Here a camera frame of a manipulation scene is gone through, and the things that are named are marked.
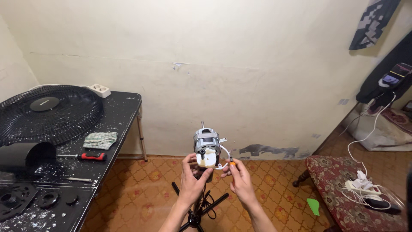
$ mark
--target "green plastic object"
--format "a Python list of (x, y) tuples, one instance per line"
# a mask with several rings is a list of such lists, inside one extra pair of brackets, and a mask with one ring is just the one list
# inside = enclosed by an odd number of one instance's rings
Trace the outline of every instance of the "green plastic object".
[(306, 201), (308, 202), (313, 214), (319, 216), (319, 201), (311, 198), (306, 199)]

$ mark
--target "black fan part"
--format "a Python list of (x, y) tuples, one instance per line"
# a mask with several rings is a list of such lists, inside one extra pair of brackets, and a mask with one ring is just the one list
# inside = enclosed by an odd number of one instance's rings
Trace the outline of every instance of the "black fan part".
[(68, 141), (95, 124), (102, 99), (72, 85), (43, 86), (0, 103), (0, 146), (16, 142)]

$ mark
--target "hand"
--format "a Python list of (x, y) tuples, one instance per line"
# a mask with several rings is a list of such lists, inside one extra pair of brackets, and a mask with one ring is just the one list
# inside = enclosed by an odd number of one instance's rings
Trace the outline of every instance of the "hand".
[(213, 168), (206, 169), (199, 180), (196, 180), (190, 167), (190, 163), (196, 162), (196, 154), (189, 154), (182, 161), (182, 179), (180, 182), (180, 193), (177, 204), (181, 204), (189, 210), (203, 192), (207, 179), (213, 173)]
[(221, 178), (229, 175), (233, 176), (233, 182), (230, 183), (230, 190), (237, 195), (243, 207), (247, 210), (250, 206), (258, 204), (255, 191), (253, 189), (252, 180), (246, 167), (242, 161), (233, 159), (236, 165), (230, 164), (223, 169)]

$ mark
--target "cream wall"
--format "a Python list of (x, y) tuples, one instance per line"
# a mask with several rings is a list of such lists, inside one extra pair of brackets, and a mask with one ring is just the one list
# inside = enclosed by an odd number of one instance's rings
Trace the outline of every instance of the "cream wall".
[[(149, 154), (190, 153), (205, 121), (229, 139), (228, 149), (267, 146), (252, 159), (301, 159), (412, 29), (412, 4), (403, 1), (375, 47), (349, 52), (367, 4), (17, 0), (1, 1), (0, 14), (41, 84), (140, 93)], [(341, 99), (348, 104), (338, 105)], [(129, 138), (123, 152), (138, 153), (137, 144)]]
[(38, 84), (0, 16), (0, 102)]

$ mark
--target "wall stain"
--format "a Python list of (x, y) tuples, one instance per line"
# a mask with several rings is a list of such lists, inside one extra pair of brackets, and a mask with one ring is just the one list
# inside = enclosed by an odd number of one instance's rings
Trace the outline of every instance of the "wall stain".
[(250, 152), (252, 156), (259, 156), (260, 153), (270, 152), (272, 154), (285, 153), (284, 159), (293, 159), (299, 147), (277, 148), (260, 144), (252, 144), (239, 150), (239, 154)]

